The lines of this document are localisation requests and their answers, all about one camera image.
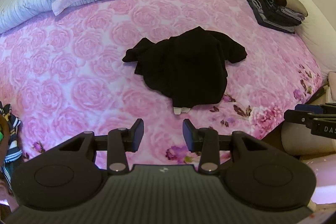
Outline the black sweater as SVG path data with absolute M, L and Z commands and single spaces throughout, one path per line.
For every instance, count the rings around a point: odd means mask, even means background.
M 173 107 L 190 109 L 219 103 L 227 87 L 226 63 L 246 57 L 246 49 L 228 35 L 196 27 L 157 43 L 143 38 L 122 61 L 136 63 L 134 73 Z

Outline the pink rose bedspread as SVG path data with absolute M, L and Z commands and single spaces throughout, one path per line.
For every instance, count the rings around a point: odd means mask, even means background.
M 122 58 L 144 37 L 159 42 L 197 26 L 227 34 L 248 55 L 227 64 L 221 103 L 175 115 L 169 98 Z M 127 155 L 131 164 L 197 164 L 183 140 L 185 118 L 261 139 L 322 82 L 301 38 L 259 26 L 246 0 L 106 0 L 42 13 L 1 36 L 1 101 L 22 121 L 26 160 L 85 130 L 105 135 L 141 118 L 145 133 Z

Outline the striped colourful cloth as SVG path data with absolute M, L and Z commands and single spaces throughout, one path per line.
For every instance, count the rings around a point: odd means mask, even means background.
M 10 189 L 14 171 L 23 162 L 18 132 L 22 121 L 13 114 L 11 104 L 1 103 L 1 173 Z

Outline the stack of folded dark clothes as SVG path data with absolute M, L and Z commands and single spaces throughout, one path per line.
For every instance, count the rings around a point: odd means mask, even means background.
M 299 0 L 247 0 L 259 25 L 272 30 L 295 33 L 294 28 L 308 16 Z

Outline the white bed frame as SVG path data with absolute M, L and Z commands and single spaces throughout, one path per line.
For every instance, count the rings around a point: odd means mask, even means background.
M 297 33 L 314 56 L 322 78 L 327 80 L 335 72 L 335 29 L 312 0 L 299 0 L 308 16 L 297 28 Z

